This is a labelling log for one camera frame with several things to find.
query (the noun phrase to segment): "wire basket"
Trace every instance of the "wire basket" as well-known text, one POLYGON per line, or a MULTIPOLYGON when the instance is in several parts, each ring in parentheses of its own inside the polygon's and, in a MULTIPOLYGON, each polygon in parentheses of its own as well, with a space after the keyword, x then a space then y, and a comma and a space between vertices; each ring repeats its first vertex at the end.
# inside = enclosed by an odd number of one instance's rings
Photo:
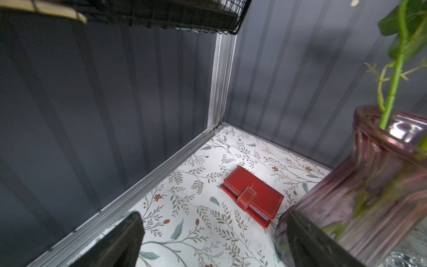
POLYGON ((66 0, 90 21, 237 34, 251 0, 66 0))

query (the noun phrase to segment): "gray corrugated wall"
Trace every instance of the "gray corrugated wall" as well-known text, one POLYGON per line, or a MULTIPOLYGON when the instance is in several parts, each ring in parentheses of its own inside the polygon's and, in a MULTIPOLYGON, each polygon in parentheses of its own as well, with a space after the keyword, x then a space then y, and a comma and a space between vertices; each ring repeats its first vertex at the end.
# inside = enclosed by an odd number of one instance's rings
MULTIPOLYGON (((343 160, 354 108, 377 99, 363 63, 390 60, 394 37, 381 37, 376 24, 399 1, 350 2, 253 0, 237 36, 224 120, 327 166, 343 160)), ((427 115, 426 73, 401 81, 396 108, 427 115)))
POLYGON ((0 24, 0 265, 24 266, 206 128, 216 36, 0 24))

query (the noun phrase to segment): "wallet strap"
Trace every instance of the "wallet strap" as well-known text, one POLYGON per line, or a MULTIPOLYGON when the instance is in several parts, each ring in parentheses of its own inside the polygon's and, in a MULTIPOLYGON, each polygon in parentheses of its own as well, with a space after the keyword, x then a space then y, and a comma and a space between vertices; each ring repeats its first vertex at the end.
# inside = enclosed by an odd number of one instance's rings
POLYGON ((236 204, 243 210, 246 211, 246 209, 249 207, 249 204, 251 204, 252 200, 256 196, 257 192, 255 192, 252 188, 247 186, 245 190, 240 194, 240 196, 236 200, 236 204))

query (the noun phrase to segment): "red wallet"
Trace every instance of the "red wallet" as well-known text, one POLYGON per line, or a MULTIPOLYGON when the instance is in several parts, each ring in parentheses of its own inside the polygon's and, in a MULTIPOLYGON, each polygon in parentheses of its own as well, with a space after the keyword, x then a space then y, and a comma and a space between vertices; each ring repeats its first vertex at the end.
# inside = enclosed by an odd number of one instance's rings
POLYGON ((243 210, 266 228, 277 214, 283 195, 238 166, 220 186, 243 210))

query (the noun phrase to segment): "glass vase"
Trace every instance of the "glass vase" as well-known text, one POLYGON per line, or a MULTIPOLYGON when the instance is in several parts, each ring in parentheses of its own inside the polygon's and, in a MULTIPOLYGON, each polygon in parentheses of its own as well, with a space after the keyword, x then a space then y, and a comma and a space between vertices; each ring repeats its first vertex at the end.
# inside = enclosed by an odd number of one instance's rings
MULTIPOLYGON (((380 116, 377 107, 356 108, 352 154, 291 207, 368 267, 427 215, 427 152, 418 148, 427 119, 395 111, 384 131, 380 116)), ((276 248, 293 267, 286 217, 276 228, 276 248)))

